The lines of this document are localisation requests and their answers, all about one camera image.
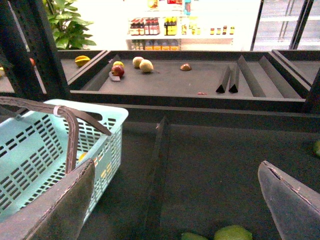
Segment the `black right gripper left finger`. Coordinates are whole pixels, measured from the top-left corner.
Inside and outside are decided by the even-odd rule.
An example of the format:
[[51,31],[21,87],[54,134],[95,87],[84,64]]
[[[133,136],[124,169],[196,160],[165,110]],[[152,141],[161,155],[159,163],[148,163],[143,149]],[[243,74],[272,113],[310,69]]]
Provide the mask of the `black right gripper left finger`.
[[81,164],[45,193],[0,224],[2,240],[76,240],[91,201],[92,160]]

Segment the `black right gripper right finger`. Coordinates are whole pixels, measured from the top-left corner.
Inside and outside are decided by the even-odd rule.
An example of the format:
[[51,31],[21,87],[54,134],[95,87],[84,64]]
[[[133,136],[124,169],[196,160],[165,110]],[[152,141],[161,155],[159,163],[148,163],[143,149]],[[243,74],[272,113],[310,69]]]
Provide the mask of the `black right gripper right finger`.
[[283,240],[320,238],[320,194],[268,161],[260,163],[263,198]]

